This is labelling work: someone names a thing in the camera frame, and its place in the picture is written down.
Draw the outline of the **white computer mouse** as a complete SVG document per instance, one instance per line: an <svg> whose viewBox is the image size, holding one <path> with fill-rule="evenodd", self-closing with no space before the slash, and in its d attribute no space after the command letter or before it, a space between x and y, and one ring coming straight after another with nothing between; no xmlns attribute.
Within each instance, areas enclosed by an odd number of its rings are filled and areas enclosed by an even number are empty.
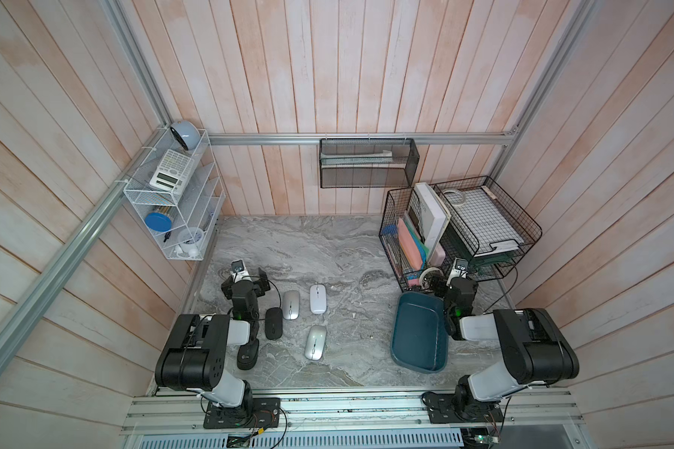
<svg viewBox="0 0 674 449"><path fill-rule="evenodd" d="M314 284L310 287L310 310L313 314L321 315L327 312L327 291L323 284Z"/></svg>

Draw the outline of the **silver mouse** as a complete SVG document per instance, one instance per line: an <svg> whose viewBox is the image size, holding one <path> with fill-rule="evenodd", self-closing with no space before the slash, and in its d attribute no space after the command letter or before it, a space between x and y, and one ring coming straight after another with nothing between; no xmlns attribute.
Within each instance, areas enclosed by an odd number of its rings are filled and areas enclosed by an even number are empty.
<svg viewBox="0 0 674 449"><path fill-rule="evenodd" d="M327 327L311 327L305 344L304 356L308 360L318 361L322 359L327 342Z"/></svg>
<svg viewBox="0 0 674 449"><path fill-rule="evenodd" d="M283 295L282 311L285 320L296 320L300 314L301 295L298 290L286 291Z"/></svg>

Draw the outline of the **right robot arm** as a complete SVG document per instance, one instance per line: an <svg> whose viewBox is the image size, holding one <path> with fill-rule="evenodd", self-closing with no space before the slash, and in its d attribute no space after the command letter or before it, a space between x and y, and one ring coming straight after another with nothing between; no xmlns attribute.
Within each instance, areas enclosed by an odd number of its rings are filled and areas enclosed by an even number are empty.
<svg viewBox="0 0 674 449"><path fill-rule="evenodd" d="M499 309L474 314L477 282L451 276L443 297L447 334L454 340L495 340L501 358L480 372L462 376L453 394L421 396L433 424L496 422L500 403L530 385L554 385L576 378L580 362L547 310Z"/></svg>

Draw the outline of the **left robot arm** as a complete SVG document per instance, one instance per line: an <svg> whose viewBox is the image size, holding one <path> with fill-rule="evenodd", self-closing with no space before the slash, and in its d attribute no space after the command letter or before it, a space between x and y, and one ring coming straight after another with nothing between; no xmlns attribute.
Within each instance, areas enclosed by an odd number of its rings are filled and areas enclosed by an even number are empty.
<svg viewBox="0 0 674 449"><path fill-rule="evenodd" d="M280 400L256 400L251 385L226 368L228 348L238 349L237 367L251 370L258 358L258 299L271 290L263 269L251 276L240 263L222 285L232 302L227 314L181 314L155 366L161 388L192 392L200 400L206 430L247 430L256 436L280 425Z"/></svg>

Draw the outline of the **teal plastic storage tray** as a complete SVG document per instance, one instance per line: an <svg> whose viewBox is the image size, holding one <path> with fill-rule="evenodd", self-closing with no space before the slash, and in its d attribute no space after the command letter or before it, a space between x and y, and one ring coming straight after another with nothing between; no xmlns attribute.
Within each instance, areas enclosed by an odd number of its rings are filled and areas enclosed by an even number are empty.
<svg viewBox="0 0 674 449"><path fill-rule="evenodd" d="M414 291L402 293L392 333L394 362L413 372L438 373L447 365L447 348L443 301Z"/></svg>

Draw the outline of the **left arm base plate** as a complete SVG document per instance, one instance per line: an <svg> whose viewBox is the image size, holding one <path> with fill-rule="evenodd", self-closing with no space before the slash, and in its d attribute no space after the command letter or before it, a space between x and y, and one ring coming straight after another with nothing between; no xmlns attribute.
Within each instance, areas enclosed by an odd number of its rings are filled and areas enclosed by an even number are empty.
<svg viewBox="0 0 674 449"><path fill-rule="evenodd" d="M279 398L246 398L236 408L211 402L203 421L206 430L237 430L243 428L277 428L280 424Z"/></svg>

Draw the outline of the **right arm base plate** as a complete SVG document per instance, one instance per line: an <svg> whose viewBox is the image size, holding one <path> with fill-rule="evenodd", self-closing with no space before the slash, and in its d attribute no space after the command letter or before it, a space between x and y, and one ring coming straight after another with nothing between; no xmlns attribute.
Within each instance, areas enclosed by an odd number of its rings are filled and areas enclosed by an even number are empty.
<svg viewBox="0 0 674 449"><path fill-rule="evenodd" d="M438 394L432 391L421 395L432 424L459 424L500 422L503 413L497 402L482 402L469 392Z"/></svg>

